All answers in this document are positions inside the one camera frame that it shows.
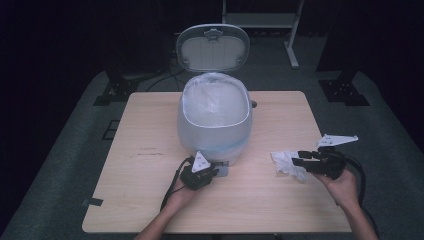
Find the translucent lid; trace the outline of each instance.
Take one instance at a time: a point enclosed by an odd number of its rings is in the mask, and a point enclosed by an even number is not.
[[[180,65],[190,72],[239,69],[249,55],[249,36],[228,24],[203,24],[186,29],[177,39]]]
[[[250,100],[243,83],[217,72],[190,79],[181,101],[187,120],[206,128],[240,124],[250,112]]]

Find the black stand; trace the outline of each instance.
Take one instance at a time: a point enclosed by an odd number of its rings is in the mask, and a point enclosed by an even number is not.
[[[335,80],[318,80],[329,102],[344,102],[346,106],[369,106],[364,95],[352,84],[357,70],[343,70]]]
[[[110,102],[126,102],[131,93],[136,92],[139,83],[130,82],[123,78],[118,72],[106,70],[109,83],[103,94],[96,98],[93,106],[108,106]]]

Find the gray carpet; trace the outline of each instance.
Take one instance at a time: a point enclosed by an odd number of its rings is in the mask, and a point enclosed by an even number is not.
[[[354,85],[371,106],[328,103],[318,80],[338,72],[315,72],[325,38],[297,37],[300,68],[293,70],[282,38],[255,38],[245,66],[230,75],[251,91],[299,90],[305,93],[322,134],[357,135],[359,141],[338,150],[356,157],[367,176],[364,206],[374,217],[381,239],[424,239],[424,156],[410,139],[371,79],[359,72]],[[171,72],[181,69],[171,65]],[[145,91],[157,77],[140,83]],[[186,82],[193,75],[176,77]],[[111,120],[120,119],[123,102],[93,106],[108,79],[99,73],[87,87],[51,149],[2,239],[132,239],[135,234],[87,234],[81,225],[112,141],[102,140]],[[181,91],[174,78],[150,91]],[[282,234],[283,239],[353,239],[352,234]],[[167,235],[164,239],[212,239],[208,235]],[[269,235],[227,235],[222,239],[274,239]]]

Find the human hand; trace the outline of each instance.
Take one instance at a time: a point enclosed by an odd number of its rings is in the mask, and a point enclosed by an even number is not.
[[[180,178],[175,182],[173,193],[169,196],[165,209],[172,210],[174,213],[184,208],[200,191],[194,191],[184,186]]]
[[[351,171],[345,168],[340,177],[336,180],[332,180],[321,174],[312,173],[312,175],[324,184],[331,197],[333,197],[334,201],[336,201],[342,209],[348,209],[359,205],[356,190],[356,177]]]

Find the crumpled paper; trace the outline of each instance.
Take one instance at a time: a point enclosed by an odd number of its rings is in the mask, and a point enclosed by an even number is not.
[[[303,167],[293,165],[292,157],[299,158],[297,152],[282,151],[282,152],[271,152],[272,160],[277,165],[277,172],[282,172],[295,176],[299,181],[306,182],[306,170]]]

